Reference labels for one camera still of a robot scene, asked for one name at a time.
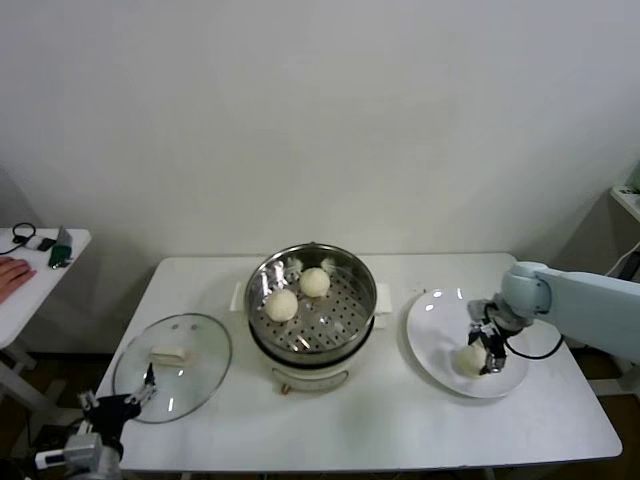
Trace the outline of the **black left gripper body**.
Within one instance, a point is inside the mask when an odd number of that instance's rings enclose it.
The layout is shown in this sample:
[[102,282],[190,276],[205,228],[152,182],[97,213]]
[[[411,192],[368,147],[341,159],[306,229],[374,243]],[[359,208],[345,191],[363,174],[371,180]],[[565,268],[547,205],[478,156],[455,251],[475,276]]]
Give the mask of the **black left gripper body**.
[[141,405],[126,402],[129,395],[96,397],[98,407],[91,412],[82,410],[84,419],[92,426],[93,431],[102,436],[120,436],[125,424],[141,413]]

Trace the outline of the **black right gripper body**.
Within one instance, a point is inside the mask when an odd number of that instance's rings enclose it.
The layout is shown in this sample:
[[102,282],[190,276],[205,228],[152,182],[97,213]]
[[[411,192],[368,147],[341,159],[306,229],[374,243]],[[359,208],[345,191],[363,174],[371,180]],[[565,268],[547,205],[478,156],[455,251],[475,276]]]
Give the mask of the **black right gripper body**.
[[479,301],[482,340],[485,350],[497,352],[504,350],[512,354],[520,354],[511,344],[510,339],[523,332],[531,325],[531,321],[517,315],[501,296],[491,300]]

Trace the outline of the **person's bare hand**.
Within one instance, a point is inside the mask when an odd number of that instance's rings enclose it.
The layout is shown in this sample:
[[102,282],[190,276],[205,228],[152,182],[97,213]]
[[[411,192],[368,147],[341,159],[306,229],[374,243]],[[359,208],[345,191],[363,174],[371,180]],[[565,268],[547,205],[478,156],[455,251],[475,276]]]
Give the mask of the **person's bare hand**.
[[0,303],[3,304],[25,283],[31,280],[36,271],[23,259],[9,256],[0,258]]

